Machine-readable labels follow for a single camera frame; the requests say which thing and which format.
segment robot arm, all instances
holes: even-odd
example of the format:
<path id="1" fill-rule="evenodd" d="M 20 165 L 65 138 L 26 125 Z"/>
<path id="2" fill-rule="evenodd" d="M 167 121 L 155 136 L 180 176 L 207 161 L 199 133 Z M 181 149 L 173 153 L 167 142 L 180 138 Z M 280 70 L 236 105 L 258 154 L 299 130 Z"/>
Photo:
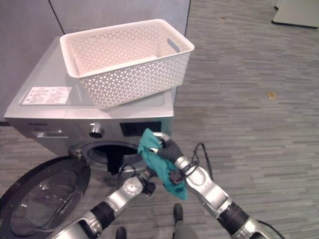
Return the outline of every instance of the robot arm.
<path id="1" fill-rule="evenodd" d="M 155 184 L 149 180 L 156 173 L 146 167 L 137 176 L 127 179 L 123 186 L 105 201 L 85 213 L 77 221 L 59 232 L 53 239 L 95 239 L 141 193 L 151 195 Z"/>
<path id="2" fill-rule="evenodd" d="M 210 179 L 206 170 L 192 164 L 183 156 L 177 144 L 167 134 L 154 134 L 162 139 L 165 147 L 162 149 L 151 148 L 150 150 L 176 165 L 182 176 L 186 177 L 191 192 L 228 231 L 231 238 L 254 239 L 262 236 L 261 238 L 274 239 L 259 222 L 247 215 L 221 187 Z"/>

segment person's foot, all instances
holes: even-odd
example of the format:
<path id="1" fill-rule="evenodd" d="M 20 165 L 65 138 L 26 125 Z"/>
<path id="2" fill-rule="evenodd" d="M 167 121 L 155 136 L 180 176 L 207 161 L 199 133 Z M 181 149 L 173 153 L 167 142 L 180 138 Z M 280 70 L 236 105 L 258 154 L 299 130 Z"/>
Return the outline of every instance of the person's foot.
<path id="1" fill-rule="evenodd" d="M 116 230 L 115 239 L 126 239 L 126 230 L 124 227 L 120 227 Z"/>
<path id="2" fill-rule="evenodd" d="M 181 204 L 175 203 L 173 214 L 174 214 L 174 222 L 175 222 L 175 224 L 178 221 L 183 221 L 183 208 L 182 208 Z"/>

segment gray wall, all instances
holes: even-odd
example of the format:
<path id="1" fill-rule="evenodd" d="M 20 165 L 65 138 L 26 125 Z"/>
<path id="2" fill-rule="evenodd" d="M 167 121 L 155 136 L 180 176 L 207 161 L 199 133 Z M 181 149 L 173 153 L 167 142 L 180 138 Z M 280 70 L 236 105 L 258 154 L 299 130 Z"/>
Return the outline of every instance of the gray wall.
<path id="1" fill-rule="evenodd" d="M 162 18 L 184 34 L 189 0 L 51 0 L 65 33 Z"/>
<path id="2" fill-rule="evenodd" d="M 62 35 L 46 0 L 0 0 L 0 121 L 54 37 Z"/>

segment washing machine top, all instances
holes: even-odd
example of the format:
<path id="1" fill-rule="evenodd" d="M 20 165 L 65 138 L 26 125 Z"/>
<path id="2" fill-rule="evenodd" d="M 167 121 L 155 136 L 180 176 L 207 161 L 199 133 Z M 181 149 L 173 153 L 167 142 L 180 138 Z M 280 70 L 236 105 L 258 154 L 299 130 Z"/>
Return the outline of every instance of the washing machine top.
<path id="1" fill-rule="evenodd" d="M 97 109 L 64 65 L 59 38 L 54 39 L 16 97 L 5 118 L 127 119 L 173 116 L 172 90 L 104 111 Z"/>

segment front-loading washing machine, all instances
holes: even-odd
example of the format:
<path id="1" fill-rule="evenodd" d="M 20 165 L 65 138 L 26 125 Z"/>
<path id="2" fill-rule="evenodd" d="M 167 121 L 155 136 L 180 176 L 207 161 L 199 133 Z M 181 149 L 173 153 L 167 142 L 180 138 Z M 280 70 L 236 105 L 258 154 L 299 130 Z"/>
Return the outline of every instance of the front-loading washing machine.
<path id="1" fill-rule="evenodd" d="M 1 198 L 3 239 L 43 239 L 71 214 L 90 176 L 107 178 L 124 164 L 145 168 L 137 155 L 146 128 L 171 134 L 171 90 L 97 109 L 68 76 L 58 38 L 8 107 L 5 119 L 58 158 L 22 176 Z M 130 173 L 130 167 L 124 173 Z"/>

